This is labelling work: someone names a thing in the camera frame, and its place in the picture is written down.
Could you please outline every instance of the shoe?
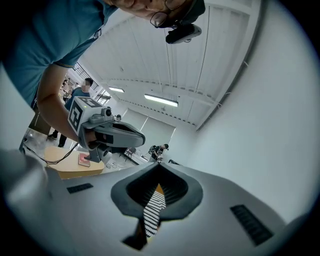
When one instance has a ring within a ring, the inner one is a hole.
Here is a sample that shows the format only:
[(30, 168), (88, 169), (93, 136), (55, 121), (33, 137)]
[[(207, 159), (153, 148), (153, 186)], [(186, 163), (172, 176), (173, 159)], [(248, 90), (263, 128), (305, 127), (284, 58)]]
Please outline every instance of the shoe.
[(52, 140), (56, 140), (58, 138), (58, 136), (55, 136), (53, 133), (48, 135), (48, 138), (49, 139), (52, 139)]

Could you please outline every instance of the white ceiling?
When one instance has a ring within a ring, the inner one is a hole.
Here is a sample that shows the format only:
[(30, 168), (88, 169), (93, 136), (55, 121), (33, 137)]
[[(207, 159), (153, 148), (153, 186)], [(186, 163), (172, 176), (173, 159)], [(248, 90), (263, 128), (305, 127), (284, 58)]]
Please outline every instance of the white ceiling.
[[(147, 20), (116, 11), (102, 36), (82, 56), (82, 65), (129, 108), (149, 110), (151, 116), (161, 113), (198, 129), (235, 78), (261, 5), (260, 0), (205, 2), (205, 13), (194, 23), (202, 34), (173, 45), (165, 41), (168, 29), (156, 29)], [(147, 100), (144, 94), (178, 101), (179, 106)]]

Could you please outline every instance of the red book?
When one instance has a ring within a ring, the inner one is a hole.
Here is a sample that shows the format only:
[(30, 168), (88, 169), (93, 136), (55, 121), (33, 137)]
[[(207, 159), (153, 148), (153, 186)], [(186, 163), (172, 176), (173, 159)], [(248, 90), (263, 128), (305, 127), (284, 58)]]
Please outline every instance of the red book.
[(85, 154), (85, 153), (79, 153), (79, 165), (81, 166), (87, 166), (89, 167), (90, 166), (90, 161), (85, 159), (85, 157), (88, 157), (89, 155), (88, 154)]

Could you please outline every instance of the white marker cube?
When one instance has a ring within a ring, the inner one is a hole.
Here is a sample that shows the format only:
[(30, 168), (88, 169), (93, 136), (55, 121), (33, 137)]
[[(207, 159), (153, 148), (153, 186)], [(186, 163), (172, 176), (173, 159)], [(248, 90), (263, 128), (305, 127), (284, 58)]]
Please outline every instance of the white marker cube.
[(79, 134), (81, 124), (89, 121), (92, 115), (101, 114), (103, 108), (105, 106), (90, 97), (74, 97), (69, 111), (68, 122), (76, 135)]

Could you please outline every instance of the black pants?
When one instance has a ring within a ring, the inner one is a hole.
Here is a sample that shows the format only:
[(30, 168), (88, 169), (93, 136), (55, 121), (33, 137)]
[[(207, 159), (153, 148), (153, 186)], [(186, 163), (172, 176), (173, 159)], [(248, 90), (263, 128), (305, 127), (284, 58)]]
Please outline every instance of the black pants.
[[(53, 132), (53, 136), (54, 137), (58, 137), (58, 131), (57, 130), (54, 130), (54, 132)], [(67, 137), (66, 136), (64, 136), (63, 134), (61, 134), (61, 136), (60, 136), (60, 140), (59, 140), (59, 146), (64, 146), (65, 145), (65, 143), (66, 143), (66, 140), (67, 140)]]

